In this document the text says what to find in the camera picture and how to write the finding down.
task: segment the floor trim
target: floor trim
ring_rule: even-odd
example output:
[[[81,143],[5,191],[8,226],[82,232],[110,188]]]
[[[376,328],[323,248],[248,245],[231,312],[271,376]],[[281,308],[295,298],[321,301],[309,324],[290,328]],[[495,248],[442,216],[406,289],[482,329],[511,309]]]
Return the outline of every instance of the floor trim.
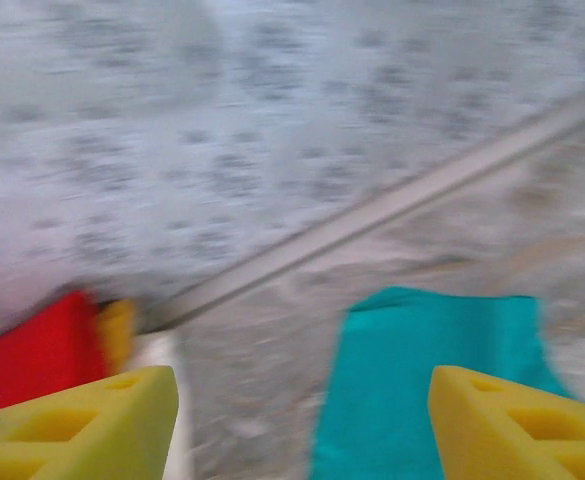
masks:
[[[585,94],[547,115],[447,162],[408,184],[337,215],[235,265],[157,307],[153,316],[171,328],[332,248],[448,194],[551,142],[585,127]]]

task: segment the teal fabric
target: teal fabric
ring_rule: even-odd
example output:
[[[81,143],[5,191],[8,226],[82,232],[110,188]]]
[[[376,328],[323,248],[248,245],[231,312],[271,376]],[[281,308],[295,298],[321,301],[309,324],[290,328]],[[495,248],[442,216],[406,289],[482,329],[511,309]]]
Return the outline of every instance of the teal fabric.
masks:
[[[352,307],[319,417],[312,480],[441,480],[432,370],[459,365],[570,396],[544,360],[530,297],[388,288]]]

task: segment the metal strip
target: metal strip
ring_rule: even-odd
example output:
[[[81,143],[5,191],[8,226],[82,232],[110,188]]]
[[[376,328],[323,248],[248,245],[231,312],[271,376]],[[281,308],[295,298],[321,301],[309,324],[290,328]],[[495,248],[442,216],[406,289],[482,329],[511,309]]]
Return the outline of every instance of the metal strip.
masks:
[[[445,165],[337,215],[157,307],[169,328],[585,127],[585,94]]]

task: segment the teal cloth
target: teal cloth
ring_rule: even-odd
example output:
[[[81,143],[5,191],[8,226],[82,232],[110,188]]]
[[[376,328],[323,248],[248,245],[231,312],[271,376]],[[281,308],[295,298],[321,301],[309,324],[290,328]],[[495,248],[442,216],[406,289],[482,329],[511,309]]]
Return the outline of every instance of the teal cloth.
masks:
[[[544,360],[530,297],[388,288],[352,307],[319,417],[312,480],[441,480],[432,370],[459,365],[570,396]]]

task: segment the red block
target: red block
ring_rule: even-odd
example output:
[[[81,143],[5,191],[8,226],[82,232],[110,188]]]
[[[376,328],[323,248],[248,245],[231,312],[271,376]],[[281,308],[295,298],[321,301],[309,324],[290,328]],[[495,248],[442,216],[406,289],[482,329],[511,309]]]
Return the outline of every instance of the red block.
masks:
[[[0,408],[107,375],[98,307],[73,292],[0,337]]]

